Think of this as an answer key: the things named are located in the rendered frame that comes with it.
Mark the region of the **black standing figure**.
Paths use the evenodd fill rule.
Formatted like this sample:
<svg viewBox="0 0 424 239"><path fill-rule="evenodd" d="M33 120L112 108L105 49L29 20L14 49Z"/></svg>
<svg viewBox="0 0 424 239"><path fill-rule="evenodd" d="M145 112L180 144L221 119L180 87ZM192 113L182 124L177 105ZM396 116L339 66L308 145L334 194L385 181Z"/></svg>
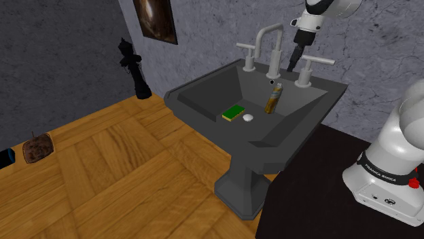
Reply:
<svg viewBox="0 0 424 239"><path fill-rule="evenodd" d="M118 46L119 51L123 55L120 65L129 70L135 83L135 93L138 99L147 99L152 96L152 91L145 82L140 70L140 62L142 57L134 53L133 45L121 38Z"/></svg>

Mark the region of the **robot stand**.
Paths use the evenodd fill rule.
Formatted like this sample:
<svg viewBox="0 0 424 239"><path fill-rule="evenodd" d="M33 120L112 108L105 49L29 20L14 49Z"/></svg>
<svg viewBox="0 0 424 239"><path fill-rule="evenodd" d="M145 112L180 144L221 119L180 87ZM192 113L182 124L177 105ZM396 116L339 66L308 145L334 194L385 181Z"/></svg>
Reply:
<svg viewBox="0 0 424 239"><path fill-rule="evenodd" d="M413 227L358 203L342 172L369 143L319 125L268 188L256 239L424 239Z"/></svg>

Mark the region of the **dark brown wall picture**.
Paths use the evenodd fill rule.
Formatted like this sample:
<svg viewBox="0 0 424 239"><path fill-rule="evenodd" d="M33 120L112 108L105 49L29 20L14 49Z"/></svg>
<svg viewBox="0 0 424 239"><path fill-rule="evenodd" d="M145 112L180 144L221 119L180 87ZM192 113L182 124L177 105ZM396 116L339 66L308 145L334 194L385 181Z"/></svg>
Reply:
<svg viewBox="0 0 424 239"><path fill-rule="evenodd" d="M132 0L144 37L178 44L170 0Z"/></svg>

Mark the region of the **dark grey pedestal sink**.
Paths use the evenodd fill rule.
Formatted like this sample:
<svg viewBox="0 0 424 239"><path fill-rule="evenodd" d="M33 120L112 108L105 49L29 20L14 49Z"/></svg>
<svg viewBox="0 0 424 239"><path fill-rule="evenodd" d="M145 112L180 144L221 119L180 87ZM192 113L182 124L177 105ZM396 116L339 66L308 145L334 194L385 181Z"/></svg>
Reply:
<svg viewBox="0 0 424 239"><path fill-rule="evenodd" d="M264 205L268 174L281 172L332 110L347 85L318 77L295 85L297 72L256 64L243 70L238 59L169 90L165 105L188 126L230 154L230 167L216 182L215 195L240 219L252 220ZM283 91L274 113L264 112L273 88ZM229 122L222 113L234 105L245 111ZM245 114L253 119L246 122Z"/></svg>

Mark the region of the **black and blue cylinder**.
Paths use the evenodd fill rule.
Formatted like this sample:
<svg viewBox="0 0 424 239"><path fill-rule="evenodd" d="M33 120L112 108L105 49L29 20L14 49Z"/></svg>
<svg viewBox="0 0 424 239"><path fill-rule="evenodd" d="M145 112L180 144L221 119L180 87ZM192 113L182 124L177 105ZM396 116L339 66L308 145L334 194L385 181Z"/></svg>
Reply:
<svg viewBox="0 0 424 239"><path fill-rule="evenodd" d="M15 161L15 152L12 148L0 151L0 169L12 165Z"/></svg>

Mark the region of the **green and yellow sponge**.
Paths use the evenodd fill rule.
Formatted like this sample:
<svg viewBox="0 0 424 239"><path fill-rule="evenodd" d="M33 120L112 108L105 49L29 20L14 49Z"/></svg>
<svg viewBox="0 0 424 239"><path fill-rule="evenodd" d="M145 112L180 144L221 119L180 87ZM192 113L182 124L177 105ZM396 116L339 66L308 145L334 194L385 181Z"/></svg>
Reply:
<svg viewBox="0 0 424 239"><path fill-rule="evenodd" d="M242 114L245 111L245 108L240 105L234 105L225 112L222 113L222 117L225 120L228 120L231 122L235 118L237 118L240 114Z"/></svg>

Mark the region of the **gold spray can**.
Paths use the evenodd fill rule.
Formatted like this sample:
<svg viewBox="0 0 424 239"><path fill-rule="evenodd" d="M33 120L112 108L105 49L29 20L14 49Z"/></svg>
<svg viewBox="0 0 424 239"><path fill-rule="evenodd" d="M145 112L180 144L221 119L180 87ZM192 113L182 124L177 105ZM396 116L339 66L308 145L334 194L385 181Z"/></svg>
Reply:
<svg viewBox="0 0 424 239"><path fill-rule="evenodd" d="M283 85L282 83L278 83L272 90L272 93L268 99L268 102L266 103L264 112L267 114L274 113L276 106L278 104L278 101L281 97L283 91Z"/></svg>

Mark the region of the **brown woven basket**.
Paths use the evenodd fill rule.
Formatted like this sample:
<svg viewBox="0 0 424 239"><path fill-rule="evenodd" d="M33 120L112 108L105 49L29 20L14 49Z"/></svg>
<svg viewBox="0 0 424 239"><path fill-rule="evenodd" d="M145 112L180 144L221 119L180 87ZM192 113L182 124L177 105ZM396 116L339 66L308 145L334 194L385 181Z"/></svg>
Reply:
<svg viewBox="0 0 424 239"><path fill-rule="evenodd" d="M27 164L36 163L54 152L54 144L48 133L34 136L22 145L24 160Z"/></svg>

